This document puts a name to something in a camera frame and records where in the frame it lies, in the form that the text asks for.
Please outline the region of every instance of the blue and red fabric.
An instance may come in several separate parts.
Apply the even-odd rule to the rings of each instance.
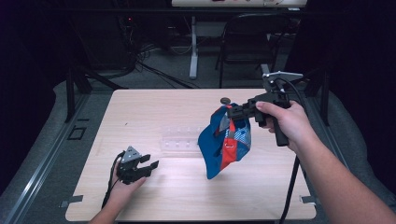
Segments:
[[[242,160],[250,151],[249,120],[227,118],[227,108],[234,105],[223,105],[216,110],[210,124],[199,135],[198,145],[204,156],[208,179],[215,177],[230,163]]]

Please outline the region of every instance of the wooden table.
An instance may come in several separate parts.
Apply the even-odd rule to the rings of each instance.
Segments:
[[[115,91],[93,142],[74,196],[69,221],[90,220],[101,209],[109,171],[128,146],[151,154],[159,166],[120,213],[118,221],[206,221],[280,219],[295,154],[277,147],[273,134],[251,119],[252,146],[215,178],[206,178],[198,135],[229,97],[243,104],[264,90],[122,90]],[[310,219],[316,214],[301,170],[287,219]]]

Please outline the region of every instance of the table leg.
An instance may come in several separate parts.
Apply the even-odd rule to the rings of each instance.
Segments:
[[[198,49],[197,49],[197,34],[196,34],[196,21],[195,17],[191,20],[191,64],[190,64],[190,79],[197,78],[198,67]]]

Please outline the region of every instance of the black rubber grip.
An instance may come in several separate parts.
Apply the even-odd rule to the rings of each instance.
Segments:
[[[286,147],[289,145],[289,138],[282,133],[279,127],[279,123],[277,122],[277,119],[273,117],[273,122],[274,122],[274,130],[275,130],[275,137],[276,137],[276,144],[279,147]]]

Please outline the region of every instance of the forearm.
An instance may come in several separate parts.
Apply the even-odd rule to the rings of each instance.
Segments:
[[[118,204],[112,204],[111,201],[108,201],[107,205],[90,221],[90,224],[112,224],[116,220],[121,209],[122,208],[119,207]]]
[[[305,142],[296,154],[332,223],[396,222],[395,214],[319,139]]]

